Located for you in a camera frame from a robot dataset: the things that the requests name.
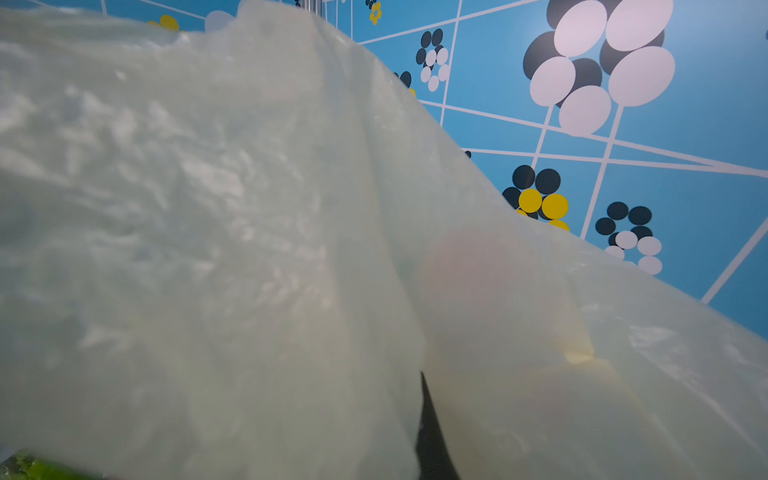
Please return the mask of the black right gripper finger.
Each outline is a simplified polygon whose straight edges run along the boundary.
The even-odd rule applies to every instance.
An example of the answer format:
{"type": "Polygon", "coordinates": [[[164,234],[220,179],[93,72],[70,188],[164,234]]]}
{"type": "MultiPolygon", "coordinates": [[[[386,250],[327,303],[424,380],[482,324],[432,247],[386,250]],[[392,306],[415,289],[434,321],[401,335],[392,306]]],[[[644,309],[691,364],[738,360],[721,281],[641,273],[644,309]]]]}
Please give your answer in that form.
{"type": "Polygon", "coordinates": [[[430,396],[427,381],[421,374],[423,406],[416,441],[416,454],[420,467],[420,480],[459,480],[451,461],[438,417],[430,396]]]}

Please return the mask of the translucent yellowish plastic bag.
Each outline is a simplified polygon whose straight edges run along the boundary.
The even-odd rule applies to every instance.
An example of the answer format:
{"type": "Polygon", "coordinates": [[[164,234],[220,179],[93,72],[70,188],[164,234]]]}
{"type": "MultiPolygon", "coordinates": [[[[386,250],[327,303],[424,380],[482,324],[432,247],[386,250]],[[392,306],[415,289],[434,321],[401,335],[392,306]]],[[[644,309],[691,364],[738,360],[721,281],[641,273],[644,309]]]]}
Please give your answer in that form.
{"type": "Polygon", "coordinates": [[[122,479],[763,479],[767,344],[516,214],[374,55],[1,12],[1,443],[122,479]]]}

